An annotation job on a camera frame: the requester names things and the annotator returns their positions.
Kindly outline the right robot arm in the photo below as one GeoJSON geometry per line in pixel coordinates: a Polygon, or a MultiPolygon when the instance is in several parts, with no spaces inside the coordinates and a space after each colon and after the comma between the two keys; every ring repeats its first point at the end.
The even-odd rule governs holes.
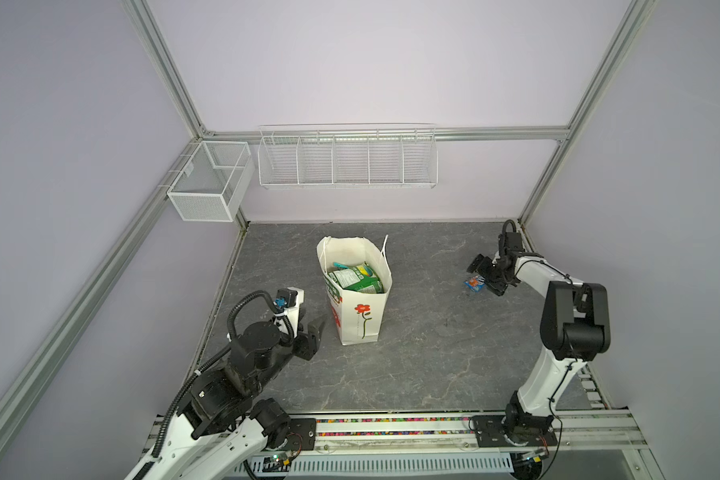
{"type": "Polygon", "coordinates": [[[524,284],[544,300],[541,353],[526,382],[512,394],[502,421],[505,438],[522,445],[550,431],[558,400],[574,375],[610,348],[607,289],[578,280],[528,251],[513,220],[503,223],[497,252],[477,255],[467,272],[472,277],[466,285],[473,291],[502,296],[510,286],[524,284]]]}

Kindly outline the white floral paper bag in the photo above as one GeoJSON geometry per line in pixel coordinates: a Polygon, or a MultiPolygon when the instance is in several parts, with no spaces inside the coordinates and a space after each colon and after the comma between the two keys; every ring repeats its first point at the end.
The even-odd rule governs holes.
{"type": "Polygon", "coordinates": [[[377,247],[363,237],[328,236],[318,243],[317,255],[341,343],[349,346],[377,341],[393,285],[386,248],[377,247]],[[327,276],[334,269],[333,262],[348,266],[369,264],[381,278],[385,292],[364,294],[342,290],[327,276]]]}

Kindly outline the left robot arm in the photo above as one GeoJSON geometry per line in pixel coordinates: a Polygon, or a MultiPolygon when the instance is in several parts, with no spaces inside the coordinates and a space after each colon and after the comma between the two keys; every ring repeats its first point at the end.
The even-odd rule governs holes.
{"type": "Polygon", "coordinates": [[[253,458],[264,457],[266,473],[288,472],[314,448],[315,419],[260,396],[291,359],[320,348],[324,324],[303,322],[304,297],[295,287],[258,290],[232,308],[227,343],[189,375],[128,478],[223,479],[238,467],[254,478],[253,458]]]}

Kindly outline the blue M&M's packet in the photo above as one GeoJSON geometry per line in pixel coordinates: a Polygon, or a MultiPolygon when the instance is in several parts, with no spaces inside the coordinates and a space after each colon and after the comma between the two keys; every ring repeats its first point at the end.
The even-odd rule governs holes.
{"type": "Polygon", "coordinates": [[[473,292],[479,292],[485,287],[485,279],[481,275],[475,275],[465,281],[465,285],[473,292]]]}

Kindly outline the green Fox's spring tea bag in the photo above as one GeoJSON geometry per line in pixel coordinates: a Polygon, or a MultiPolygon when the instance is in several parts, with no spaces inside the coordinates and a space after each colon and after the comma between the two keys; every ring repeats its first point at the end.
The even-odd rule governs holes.
{"type": "Polygon", "coordinates": [[[342,290],[364,294],[383,294],[385,292],[381,278],[369,264],[363,263],[350,267],[346,270],[334,268],[327,273],[327,276],[342,290]]]}

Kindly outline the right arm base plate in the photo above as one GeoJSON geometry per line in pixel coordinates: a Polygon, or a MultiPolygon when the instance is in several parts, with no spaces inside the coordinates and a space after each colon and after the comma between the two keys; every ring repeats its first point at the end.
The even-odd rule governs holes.
{"type": "Polygon", "coordinates": [[[552,416],[508,420],[504,414],[475,415],[469,420],[480,448],[554,447],[559,444],[552,416]]]}

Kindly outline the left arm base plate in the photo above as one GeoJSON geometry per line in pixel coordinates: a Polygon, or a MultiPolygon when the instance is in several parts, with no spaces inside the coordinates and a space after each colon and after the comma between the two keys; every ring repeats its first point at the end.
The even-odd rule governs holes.
{"type": "Polygon", "coordinates": [[[312,417],[292,418],[282,446],[286,451],[312,451],[317,439],[317,419],[312,417]]]}

